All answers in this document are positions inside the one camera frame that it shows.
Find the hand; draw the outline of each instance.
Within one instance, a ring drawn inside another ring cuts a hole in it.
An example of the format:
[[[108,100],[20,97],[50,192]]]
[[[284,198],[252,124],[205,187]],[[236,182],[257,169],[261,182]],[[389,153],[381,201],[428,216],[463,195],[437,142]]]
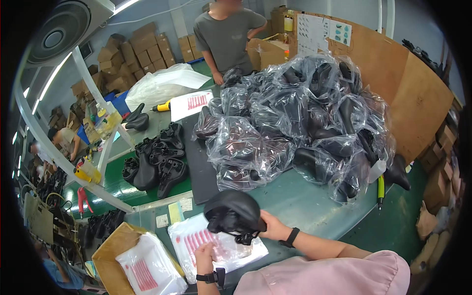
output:
[[[220,72],[214,72],[213,73],[213,80],[215,80],[215,83],[218,85],[223,85],[223,75]]]
[[[280,222],[280,220],[265,210],[261,210],[261,218],[267,224],[267,231],[259,233],[260,237],[271,240],[286,241],[292,229]]]
[[[203,276],[213,272],[213,243],[204,243],[195,250],[197,274]]]

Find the pile of bagged saddles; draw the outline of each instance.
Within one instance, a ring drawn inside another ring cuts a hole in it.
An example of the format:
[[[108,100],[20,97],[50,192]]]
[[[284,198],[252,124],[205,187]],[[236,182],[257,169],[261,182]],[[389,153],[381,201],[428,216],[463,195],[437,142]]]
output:
[[[388,105],[362,88],[348,57],[296,56],[250,76],[233,68],[223,79],[221,98],[202,109],[193,136],[206,140],[219,190],[247,191],[294,167],[328,184],[335,201],[354,202],[379,160],[386,180],[409,186]]]

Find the pink shirt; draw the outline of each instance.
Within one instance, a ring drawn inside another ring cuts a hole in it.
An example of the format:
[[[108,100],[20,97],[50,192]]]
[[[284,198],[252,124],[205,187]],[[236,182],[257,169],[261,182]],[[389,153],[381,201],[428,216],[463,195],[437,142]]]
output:
[[[292,257],[245,273],[234,295],[404,295],[409,284],[408,263],[384,250],[364,259]]]

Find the wooden board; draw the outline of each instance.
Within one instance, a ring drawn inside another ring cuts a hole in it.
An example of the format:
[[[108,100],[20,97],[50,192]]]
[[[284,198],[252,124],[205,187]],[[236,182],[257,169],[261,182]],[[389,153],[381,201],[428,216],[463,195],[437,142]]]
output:
[[[390,104],[396,150],[407,163],[430,143],[453,99],[438,75],[409,53],[398,92]]]
[[[289,34],[290,58],[297,54],[297,14]],[[352,26],[350,46],[331,39],[328,49],[335,55],[347,55],[361,71],[362,84],[370,85],[390,105],[392,133],[397,153],[407,163],[426,147],[443,122],[453,94],[441,79],[407,48],[362,25],[322,14]]]

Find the white plastic bag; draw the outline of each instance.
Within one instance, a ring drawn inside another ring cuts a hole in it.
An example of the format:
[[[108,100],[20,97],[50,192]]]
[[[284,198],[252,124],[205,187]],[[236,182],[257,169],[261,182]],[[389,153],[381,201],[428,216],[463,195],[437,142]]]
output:
[[[212,242],[214,269],[222,267],[226,273],[259,260],[269,254],[261,239],[255,238],[250,246],[236,244],[234,236],[219,233],[213,234],[207,230],[208,221],[203,213],[176,222],[168,229],[170,240],[177,253],[180,266],[185,272],[189,284],[196,284],[197,269],[195,265],[195,250],[204,243]]]
[[[179,295],[188,288],[164,245],[152,233],[141,235],[136,246],[115,259],[136,295]]]
[[[192,71],[189,64],[175,64],[167,69],[159,70],[155,73],[147,73],[128,92],[125,102],[130,111],[134,111],[142,102],[145,103],[144,111],[148,111],[154,106],[165,103],[173,97],[194,92],[197,88],[188,88],[178,84],[163,84],[162,76],[174,71]]]

